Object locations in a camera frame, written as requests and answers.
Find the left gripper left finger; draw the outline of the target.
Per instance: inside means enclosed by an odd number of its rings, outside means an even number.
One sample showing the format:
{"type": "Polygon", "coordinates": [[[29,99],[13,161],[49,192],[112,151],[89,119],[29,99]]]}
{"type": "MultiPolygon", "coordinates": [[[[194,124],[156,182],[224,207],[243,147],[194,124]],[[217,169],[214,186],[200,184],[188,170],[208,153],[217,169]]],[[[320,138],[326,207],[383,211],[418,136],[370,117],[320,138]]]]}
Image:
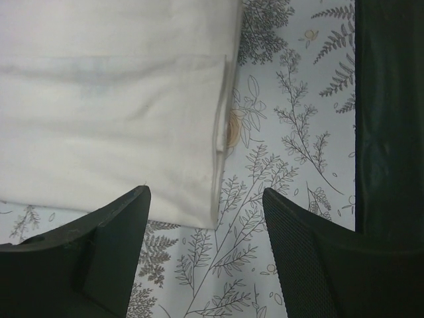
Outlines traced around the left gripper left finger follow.
{"type": "Polygon", "coordinates": [[[1,245],[2,317],[125,317],[150,209],[143,185],[20,244],[1,245]]]}

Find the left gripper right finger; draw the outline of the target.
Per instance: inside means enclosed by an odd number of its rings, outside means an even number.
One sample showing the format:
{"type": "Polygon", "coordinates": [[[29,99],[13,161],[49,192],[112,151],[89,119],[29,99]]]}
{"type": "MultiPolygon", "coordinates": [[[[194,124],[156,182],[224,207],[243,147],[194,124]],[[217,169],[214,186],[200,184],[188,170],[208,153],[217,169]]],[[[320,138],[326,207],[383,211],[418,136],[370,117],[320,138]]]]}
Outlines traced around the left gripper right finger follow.
{"type": "Polygon", "coordinates": [[[422,317],[423,247],[348,230],[288,200],[262,194],[289,317],[422,317]]]}

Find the white t shirt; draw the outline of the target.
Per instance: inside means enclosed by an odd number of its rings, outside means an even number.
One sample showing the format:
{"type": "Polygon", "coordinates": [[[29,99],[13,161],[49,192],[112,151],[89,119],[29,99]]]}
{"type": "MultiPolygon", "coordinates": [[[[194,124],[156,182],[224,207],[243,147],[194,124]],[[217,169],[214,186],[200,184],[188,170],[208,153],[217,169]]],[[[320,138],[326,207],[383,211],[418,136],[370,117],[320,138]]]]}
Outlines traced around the white t shirt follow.
{"type": "Polygon", "coordinates": [[[1,199],[214,229],[240,1],[2,1],[1,199]]]}

